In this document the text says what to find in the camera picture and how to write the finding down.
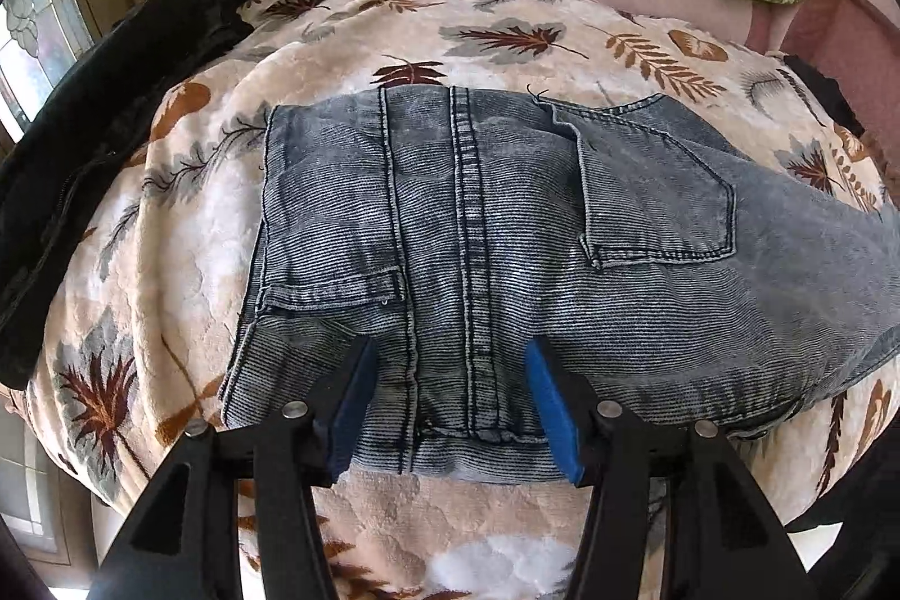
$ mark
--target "gray denim jeans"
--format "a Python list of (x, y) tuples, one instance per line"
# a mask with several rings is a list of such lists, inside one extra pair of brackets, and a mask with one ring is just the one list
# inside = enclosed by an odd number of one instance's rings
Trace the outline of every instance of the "gray denim jeans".
[(602, 398), (747, 434), (897, 352), (899, 233), (892, 206), (759, 166), (664, 95), (409, 85), (277, 107), (224, 421), (302, 398), (367, 333), (358, 464), (555, 479), (523, 372), (542, 333)]

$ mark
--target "jeans pocket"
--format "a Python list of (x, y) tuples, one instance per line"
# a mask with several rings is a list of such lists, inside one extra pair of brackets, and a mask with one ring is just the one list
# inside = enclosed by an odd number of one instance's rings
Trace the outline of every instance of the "jeans pocket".
[(550, 103), (575, 134), (580, 241), (597, 269), (703, 263), (735, 254), (735, 189), (669, 134), (602, 110)]

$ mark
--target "beige blanket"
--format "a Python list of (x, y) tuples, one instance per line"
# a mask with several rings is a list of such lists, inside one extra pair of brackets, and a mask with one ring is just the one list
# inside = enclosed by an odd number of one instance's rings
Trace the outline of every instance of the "beige blanket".
[[(772, 58), (589, 0), (252, 0), (255, 32), (160, 106), (98, 207), (15, 407), (61, 467), (126, 513), (217, 389), (260, 220), (267, 111), (411, 82), (533, 91), (594, 107), (663, 91), (755, 161), (847, 206), (882, 206), (867, 151)], [(897, 411), (897, 360), (741, 453), (798, 516)], [(253, 486), (240, 539), (258, 567)], [(537, 598), (564, 588), (588, 497), (351, 470), (316, 492), (342, 597)], [(645, 594), (658, 587), (660, 554)]]

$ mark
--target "black garment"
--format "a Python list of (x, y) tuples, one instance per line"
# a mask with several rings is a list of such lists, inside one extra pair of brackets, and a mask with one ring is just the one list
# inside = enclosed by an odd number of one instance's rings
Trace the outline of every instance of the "black garment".
[(813, 67), (808, 62), (804, 62), (796, 55), (786, 56), (783, 61), (809, 88), (809, 91), (813, 93), (816, 100), (819, 101), (819, 105), (825, 109), (831, 120), (847, 128), (857, 138), (862, 137), (866, 130), (860, 121), (856, 119), (852, 108), (849, 107), (849, 103), (840, 92), (840, 85), (837, 80), (825, 77), (820, 71), (816, 70), (816, 67)]
[(246, 0), (146, 0), (53, 91), (0, 167), (0, 382), (24, 389), (51, 299), (165, 91), (249, 35)]
[[(897, 597), (900, 587), (900, 416), (834, 488), (788, 531), (843, 522), (840, 534), (810, 570), (820, 600), (838, 600), (856, 585), (867, 600)], [(862, 592), (867, 589), (870, 594)]]

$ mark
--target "screw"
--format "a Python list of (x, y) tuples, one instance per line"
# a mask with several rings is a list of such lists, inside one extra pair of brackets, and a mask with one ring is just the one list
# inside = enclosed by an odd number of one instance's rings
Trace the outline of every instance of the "screw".
[(611, 399), (604, 399), (600, 405), (597, 405), (597, 412), (603, 417), (615, 419), (622, 414), (622, 405), (613, 402)]
[(303, 417), (308, 412), (309, 407), (300, 399), (295, 402), (288, 402), (282, 407), (282, 414), (289, 420), (296, 420), (298, 417)]
[(716, 423), (711, 423), (710, 420), (697, 420), (694, 423), (694, 430), (701, 438), (714, 438), (719, 434)]
[(184, 434), (186, 434), (189, 438), (199, 438), (206, 432), (209, 426), (209, 423), (207, 423), (206, 420), (204, 420), (202, 417), (195, 417), (194, 419), (188, 421), (186, 427), (184, 428)]

